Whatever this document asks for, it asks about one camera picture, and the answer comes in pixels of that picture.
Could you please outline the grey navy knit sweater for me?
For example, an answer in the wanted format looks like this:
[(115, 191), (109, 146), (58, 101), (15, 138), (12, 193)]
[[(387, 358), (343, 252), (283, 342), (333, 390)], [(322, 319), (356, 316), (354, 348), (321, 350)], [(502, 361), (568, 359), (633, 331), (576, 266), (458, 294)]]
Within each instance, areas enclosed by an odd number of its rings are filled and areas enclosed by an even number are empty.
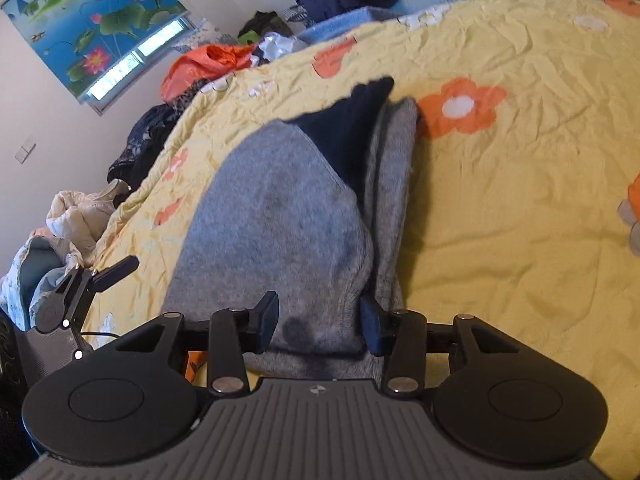
[(163, 308), (189, 322), (250, 308), (280, 314), (247, 366), (271, 376), (359, 379), (367, 350), (360, 300), (402, 304), (396, 273), (418, 108), (393, 79), (358, 84), (324, 110), (276, 119), (224, 159), (192, 218)]

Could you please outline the cream puffy jacket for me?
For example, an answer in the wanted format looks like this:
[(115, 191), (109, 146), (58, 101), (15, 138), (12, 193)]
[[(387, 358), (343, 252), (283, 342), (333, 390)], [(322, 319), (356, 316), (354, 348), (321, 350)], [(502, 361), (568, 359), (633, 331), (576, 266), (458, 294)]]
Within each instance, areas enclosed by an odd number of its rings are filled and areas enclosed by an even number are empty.
[(44, 226), (30, 235), (68, 240), (79, 250), (85, 264), (93, 264), (96, 244), (116, 210), (114, 200), (130, 191), (130, 186), (119, 179), (111, 180), (97, 193), (60, 191), (53, 197)]

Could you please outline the dark floral garment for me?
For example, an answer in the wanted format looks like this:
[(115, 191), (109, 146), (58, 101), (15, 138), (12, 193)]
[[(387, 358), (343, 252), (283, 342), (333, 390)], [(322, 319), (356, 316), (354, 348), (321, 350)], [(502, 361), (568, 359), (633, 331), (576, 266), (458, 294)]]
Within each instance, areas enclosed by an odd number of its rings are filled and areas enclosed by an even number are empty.
[(152, 106), (131, 128), (126, 148), (107, 171), (107, 182), (122, 180), (129, 186), (128, 191), (121, 190), (116, 193), (113, 200), (115, 208), (140, 188), (163, 151), (165, 142), (179, 118), (206, 84), (207, 79), (199, 79), (175, 99)]

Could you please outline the yellow floral bed quilt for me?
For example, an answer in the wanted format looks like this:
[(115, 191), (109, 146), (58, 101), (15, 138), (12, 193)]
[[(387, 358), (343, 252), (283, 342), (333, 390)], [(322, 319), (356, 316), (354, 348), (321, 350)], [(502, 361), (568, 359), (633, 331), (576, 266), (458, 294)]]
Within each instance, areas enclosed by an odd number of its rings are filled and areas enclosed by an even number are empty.
[(183, 237), (232, 148), (390, 76), (416, 139), (398, 261), (406, 305), (474, 314), (591, 380), (608, 404), (594, 451), (639, 474), (639, 259), (620, 204), (639, 200), (638, 0), (465, 0), (359, 26), (198, 96), (149, 177), (108, 222), (105, 268), (134, 275), (85, 326), (126, 333), (160, 312)]

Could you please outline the orange plastic bag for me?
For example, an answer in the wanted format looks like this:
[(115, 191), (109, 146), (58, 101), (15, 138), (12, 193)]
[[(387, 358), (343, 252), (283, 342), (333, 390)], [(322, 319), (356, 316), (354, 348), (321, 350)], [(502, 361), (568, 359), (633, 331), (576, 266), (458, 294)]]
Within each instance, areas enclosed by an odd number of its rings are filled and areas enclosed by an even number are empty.
[(206, 44), (179, 56), (171, 64), (162, 83), (160, 98), (169, 103), (201, 79), (215, 80), (250, 67), (255, 47)]

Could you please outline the lotus print window blind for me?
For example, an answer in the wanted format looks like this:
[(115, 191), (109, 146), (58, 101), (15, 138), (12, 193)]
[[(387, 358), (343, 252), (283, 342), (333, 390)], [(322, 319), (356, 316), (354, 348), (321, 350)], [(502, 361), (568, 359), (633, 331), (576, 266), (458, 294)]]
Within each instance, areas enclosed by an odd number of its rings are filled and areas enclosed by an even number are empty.
[(4, 0), (1, 10), (66, 90), (97, 110), (193, 28), (180, 0)]

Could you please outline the patterned white pillow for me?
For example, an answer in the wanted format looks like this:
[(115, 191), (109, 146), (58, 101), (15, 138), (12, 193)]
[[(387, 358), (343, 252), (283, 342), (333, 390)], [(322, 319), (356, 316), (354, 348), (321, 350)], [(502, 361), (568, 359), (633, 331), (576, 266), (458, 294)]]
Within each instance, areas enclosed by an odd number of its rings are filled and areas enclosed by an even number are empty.
[(237, 43), (238, 40), (236, 40), (235, 37), (226, 34), (209, 20), (203, 20), (181, 39), (174, 42), (171, 47), (175, 51), (185, 54), (196, 48), (208, 46), (209, 44), (235, 46)]

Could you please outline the white crumpled plastic bag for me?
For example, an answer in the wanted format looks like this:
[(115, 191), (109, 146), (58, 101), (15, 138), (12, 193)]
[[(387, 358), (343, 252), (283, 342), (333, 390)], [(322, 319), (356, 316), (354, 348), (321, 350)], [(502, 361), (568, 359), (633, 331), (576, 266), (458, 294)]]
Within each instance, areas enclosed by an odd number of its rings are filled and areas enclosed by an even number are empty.
[(285, 37), (277, 32), (267, 32), (252, 52), (254, 65), (268, 64), (289, 54), (306, 49), (308, 44), (296, 36)]

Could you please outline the light blue folded blanket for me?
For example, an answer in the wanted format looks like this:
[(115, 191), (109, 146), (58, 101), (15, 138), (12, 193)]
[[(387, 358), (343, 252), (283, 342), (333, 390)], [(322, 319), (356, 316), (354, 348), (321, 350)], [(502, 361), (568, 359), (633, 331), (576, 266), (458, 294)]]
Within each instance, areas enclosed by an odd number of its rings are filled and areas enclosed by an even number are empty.
[(296, 38), (307, 46), (313, 46), (342, 36), (360, 25), (396, 20), (396, 18), (399, 18), (399, 14), (391, 10), (364, 6), (312, 25), (299, 32)]

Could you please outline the white wall switch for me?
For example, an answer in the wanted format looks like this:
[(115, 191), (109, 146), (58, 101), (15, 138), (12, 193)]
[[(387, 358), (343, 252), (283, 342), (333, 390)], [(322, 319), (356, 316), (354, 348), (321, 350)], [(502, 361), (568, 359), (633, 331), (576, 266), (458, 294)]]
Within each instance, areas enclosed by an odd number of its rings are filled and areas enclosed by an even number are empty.
[(17, 160), (17, 162), (20, 165), (23, 165), (24, 162), (26, 162), (26, 159), (28, 159), (29, 156), (32, 154), (35, 147), (36, 147), (35, 139), (32, 136), (29, 136), (26, 140), (23, 141), (23, 143), (17, 149), (17, 151), (14, 154), (14, 158)]

